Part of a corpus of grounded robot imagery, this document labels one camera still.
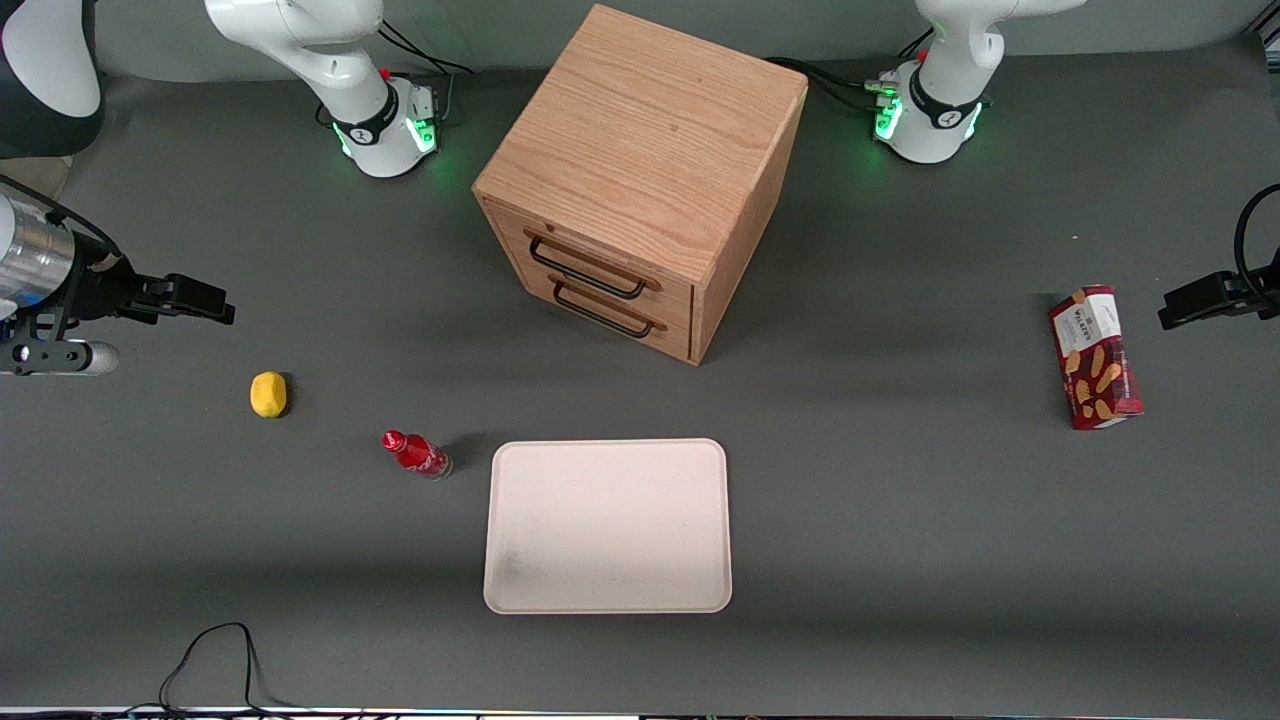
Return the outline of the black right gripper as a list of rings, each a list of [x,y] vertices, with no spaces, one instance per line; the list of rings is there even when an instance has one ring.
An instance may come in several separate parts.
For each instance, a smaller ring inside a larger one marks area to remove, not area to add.
[[[216,286],[177,273],[163,278],[142,275],[125,258],[105,270],[92,270],[88,264],[77,261],[61,286],[29,310],[29,324],[38,337],[63,337],[83,322],[106,316],[148,325],[163,316],[189,316],[233,325],[234,305],[205,307],[174,304],[225,301],[227,292]]]

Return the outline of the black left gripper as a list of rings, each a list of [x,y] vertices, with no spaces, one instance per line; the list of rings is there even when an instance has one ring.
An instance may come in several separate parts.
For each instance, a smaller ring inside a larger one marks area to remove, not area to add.
[[[1230,296],[1238,290],[1236,301]],[[1213,272],[1164,296],[1158,320],[1165,331],[1193,322],[1256,314],[1261,320],[1279,316],[1279,269],[1258,268],[1244,273]]]

